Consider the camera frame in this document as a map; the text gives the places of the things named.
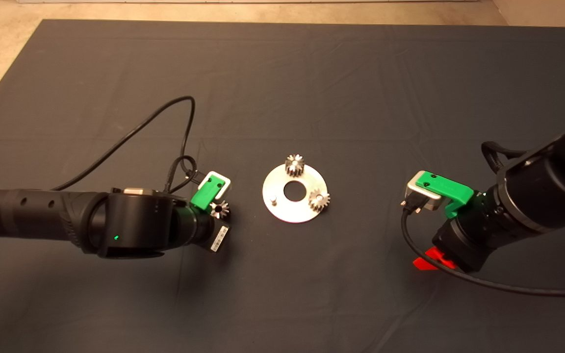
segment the metal gear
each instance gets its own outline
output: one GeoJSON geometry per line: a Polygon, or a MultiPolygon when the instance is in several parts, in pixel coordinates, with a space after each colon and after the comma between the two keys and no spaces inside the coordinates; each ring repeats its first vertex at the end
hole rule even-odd
{"type": "Polygon", "coordinates": [[[305,170],[305,159],[299,154],[290,154],[287,160],[285,160],[284,165],[287,174],[292,177],[299,177],[305,170]]]}
{"type": "Polygon", "coordinates": [[[210,208],[210,215],[217,219],[226,218],[231,212],[231,207],[226,201],[221,201],[220,203],[211,202],[210,208]]]}
{"type": "Polygon", "coordinates": [[[315,212],[321,212],[330,203],[330,195],[321,192],[320,189],[313,190],[309,195],[309,206],[315,212]]]}

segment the connector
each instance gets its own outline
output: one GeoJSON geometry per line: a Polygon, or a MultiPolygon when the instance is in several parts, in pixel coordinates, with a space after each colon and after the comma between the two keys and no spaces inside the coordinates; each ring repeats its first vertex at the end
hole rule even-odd
{"type": "Polygon", "coordinates": [[[401,202],[401,206],[412,214],[413,212],[419,214],[422,208],[428,203],[429,197],[419,192],[410,192],[403,202],[401,202]]]}

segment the black cloth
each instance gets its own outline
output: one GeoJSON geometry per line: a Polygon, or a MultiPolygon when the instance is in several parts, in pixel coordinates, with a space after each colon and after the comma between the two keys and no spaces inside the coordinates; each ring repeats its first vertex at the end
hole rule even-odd
{"type": "MultiPolygon", "coordinates": [[[[565,351],[565,299],[417,271],[399,226],[415,172],[485,190],[482,141],[565,130],[565,28],[44,21],[0,83],[0,188],[58,185],[188,94],[188,154],[232,180],[227,243],[108,261],[0,239],[0,352],[565,351]],[[261,197],[296,152],[332,195],[305,224],[261,197]]],[[[71,190],[162,188],[187,118],[168,110],[71,190]]],[[[411,217],[421,246],[442,218],[411,217]]],[[[478,275],[565,287],[565,229],[478,275]]]]}

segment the metal disc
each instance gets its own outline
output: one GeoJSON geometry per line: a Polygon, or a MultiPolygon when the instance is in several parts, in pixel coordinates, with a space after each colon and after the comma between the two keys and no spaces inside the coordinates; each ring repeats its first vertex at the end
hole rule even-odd
{"type": "Polygon", "coordinates": [[[281,221],[289,223],[302,223],[311,221],[320,212],[316,212],[309,206],[309,194],[313,190],[320,189],[327,193],[326,182],[317,170],[305,165],[304,172],[300,176],[288,175],[285,165],[275,167],[263,182],[263,202],[269,212],[272,212],[281,221]],[[300,201],[291,201],[284,195],[284,187],[290,181],[298,181],[305,186],[307,194],[300,201]]]}

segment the center hole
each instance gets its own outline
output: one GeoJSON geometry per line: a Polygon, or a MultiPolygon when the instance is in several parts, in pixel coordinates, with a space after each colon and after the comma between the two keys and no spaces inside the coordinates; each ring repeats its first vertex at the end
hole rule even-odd
{"type": "Polygon", "coordinates": [[[284,195],[290,201],[301,201],[307,195],[305,186],[299,181],[290,181],[284,186],[284,195]]]}

